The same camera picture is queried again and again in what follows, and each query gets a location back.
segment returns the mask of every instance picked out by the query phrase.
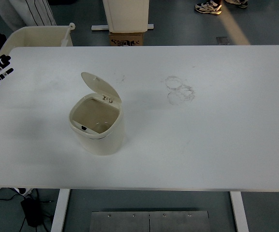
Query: white table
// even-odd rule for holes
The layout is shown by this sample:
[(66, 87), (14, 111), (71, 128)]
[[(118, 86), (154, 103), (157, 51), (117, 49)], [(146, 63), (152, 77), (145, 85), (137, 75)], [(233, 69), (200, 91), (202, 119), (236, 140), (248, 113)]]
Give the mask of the white table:
[[(279, 191), (279, 45), (16, 48), (10, 56), (15, 71), (0, 85), (0, 187)], [(89, 154), (69, 126), (71, 108), (91, 93), (81, 72), (122, 99), (126, 138), (113, 155)]]

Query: small trash can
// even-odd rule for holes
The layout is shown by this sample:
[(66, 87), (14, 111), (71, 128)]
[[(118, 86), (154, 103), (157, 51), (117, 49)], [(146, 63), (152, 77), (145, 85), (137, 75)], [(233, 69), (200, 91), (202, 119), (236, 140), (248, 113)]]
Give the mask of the small trash can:
[(15, 47), (68, 47), (73, 46), (70, 32), (75, 24), (68, 26), (24, 27), (13, 32), (0, 50), (1, 55), (9, 55)]
[(149, 0), (103, 0), (109, 31), (146, 32)]
[(95, 93), (84, 96), (71, 110), (71, 128), (80, 144), (95, 155), (110, 155), (121, 147), (124, 138), (122, 101), (104, 80), (88, 72), (81, 73)]

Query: table leg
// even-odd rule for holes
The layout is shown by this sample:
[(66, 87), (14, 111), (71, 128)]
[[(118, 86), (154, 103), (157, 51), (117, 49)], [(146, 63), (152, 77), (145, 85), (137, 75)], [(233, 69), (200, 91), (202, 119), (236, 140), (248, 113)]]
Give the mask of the table leg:
[(237, 232), (249, 232), (241, 192), (230, 192)]
[(64, 219), (66, 215), (70, 191), (70, 189), (60, 189), (57, 207), (54, 213), (54, 219), (51, 227), (51, 232), (63, 231)]

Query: shoe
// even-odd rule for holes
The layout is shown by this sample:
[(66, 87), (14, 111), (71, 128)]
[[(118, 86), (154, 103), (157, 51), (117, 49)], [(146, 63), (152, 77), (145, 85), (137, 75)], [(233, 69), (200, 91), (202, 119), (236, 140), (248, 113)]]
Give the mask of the shoe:
[(248, 6), (248, 0), (225, 0), (227, 3), (235, 4), (240, 8), (246, 8)]
[(213, 0), (196, 4), (195, 10), (199, 13), (218, 15), (221, 13), (221, 4), (216, 4)]

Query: cardboard box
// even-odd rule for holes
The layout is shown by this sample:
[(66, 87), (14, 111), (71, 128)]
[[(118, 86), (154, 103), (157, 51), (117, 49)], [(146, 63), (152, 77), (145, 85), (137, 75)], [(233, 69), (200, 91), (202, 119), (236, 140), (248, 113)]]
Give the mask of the cardboard box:
[(142, 46), (144, 33), (109, 33), (110, 46)]

